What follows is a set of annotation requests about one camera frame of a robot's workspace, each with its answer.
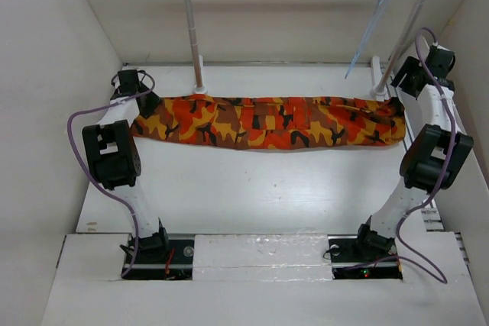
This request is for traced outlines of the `orange camouflage trousers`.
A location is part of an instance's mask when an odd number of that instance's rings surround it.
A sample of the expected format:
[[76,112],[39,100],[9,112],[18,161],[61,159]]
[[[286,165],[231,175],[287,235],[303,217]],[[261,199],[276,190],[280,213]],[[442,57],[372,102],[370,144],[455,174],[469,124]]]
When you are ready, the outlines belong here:
[[333,96],[165,97],[152,115],[138,116],[135,137],[235,150],[387,147],[406,135],[404,106]]

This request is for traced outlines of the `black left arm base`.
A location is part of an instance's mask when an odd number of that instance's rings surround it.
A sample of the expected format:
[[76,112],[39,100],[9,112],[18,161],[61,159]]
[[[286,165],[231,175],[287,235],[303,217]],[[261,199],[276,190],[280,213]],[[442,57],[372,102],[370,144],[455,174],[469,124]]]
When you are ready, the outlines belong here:
[[121,277],[124,280],[187,281],[193,277],[193,237],[171,237],[169,249],[162,254],[139,250],[134,265],[130,268],[132,250],[121,245],[125,253]]

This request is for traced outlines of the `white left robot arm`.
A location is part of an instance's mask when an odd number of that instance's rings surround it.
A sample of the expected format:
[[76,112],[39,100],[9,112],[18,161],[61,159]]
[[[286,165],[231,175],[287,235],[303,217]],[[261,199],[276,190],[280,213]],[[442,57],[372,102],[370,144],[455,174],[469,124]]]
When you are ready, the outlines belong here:
[[154,81],[143,70],[119,71],[112,80],[115,92],[107,112],[96,124],[84,127],[82,137],[92,178],[110,196],[123,201],[134,229],[121,248],[130,256],[137,253],[159,263],[170,255],[170,242],[138,181],[142,163],[131,134],[136,118],[150,116],[160,105],[160,98],[144,84],[145,78]]

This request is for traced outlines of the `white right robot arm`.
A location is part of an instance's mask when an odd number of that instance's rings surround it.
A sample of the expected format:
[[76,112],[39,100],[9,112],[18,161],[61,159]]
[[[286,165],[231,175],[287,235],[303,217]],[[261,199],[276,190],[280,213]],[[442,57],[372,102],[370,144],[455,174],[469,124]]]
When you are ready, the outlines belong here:
[[455,85],[447,79],[454,65],[455,53],[435,42],[424,60],[407,57],[393,78],[394,88],[417,100],[427,123],[402,159],[395,190],[358,230],[353,251],[362,260],[390,251],[399,221],[425,196],[449,188],[474,146],[455,120]]

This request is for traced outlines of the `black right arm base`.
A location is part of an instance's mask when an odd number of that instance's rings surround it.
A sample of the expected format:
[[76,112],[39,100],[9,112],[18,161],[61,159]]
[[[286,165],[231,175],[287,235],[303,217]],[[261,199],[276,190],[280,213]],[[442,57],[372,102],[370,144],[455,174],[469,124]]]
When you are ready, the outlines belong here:
[[329,235],[323,253],[334,280],[398,279],[403,275],[389,250],[359,244],[355,235]]

